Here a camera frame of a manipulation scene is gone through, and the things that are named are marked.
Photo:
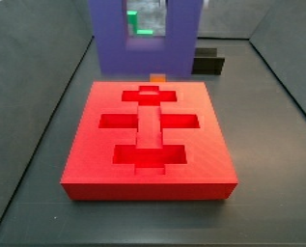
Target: orange object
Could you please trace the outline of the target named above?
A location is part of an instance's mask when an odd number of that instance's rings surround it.
[[[151,73],[150,82],[167,82],[167,76],[163,73]]]

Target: block side face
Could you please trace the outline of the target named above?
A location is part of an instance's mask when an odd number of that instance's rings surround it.
[[[77,201],[223,200],[234,184],[75,184],[62,185]]]

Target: red surface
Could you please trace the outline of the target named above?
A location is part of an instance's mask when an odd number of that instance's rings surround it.
[[[95,82],[61,184],[73,200],[226,199],[238,179],[205,83]]]

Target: gray floor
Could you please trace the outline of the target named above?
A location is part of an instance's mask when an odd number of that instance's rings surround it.
[[[71,202],[58,184],[93,81],[93,44],[0,224],[0,243],[306,243],[306,119],[248,41],[205,80],[241,184],[225,202]]]

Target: cross-shaped cutout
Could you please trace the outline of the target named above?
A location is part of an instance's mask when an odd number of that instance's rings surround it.
[[[163,145],[163,129],[199,128],[198,116],[162,114],[161,102],[177,101],[177,95],[175,91],[161,91],[159,86],[125,91],[122,100],[138,102],[137,114],[102,114],[98,126],[137,128],[135,145],[115,146],[114,164],[134,164],[137,173],[165,174],[166,164],[186,164],[187,160],[183,145]]]

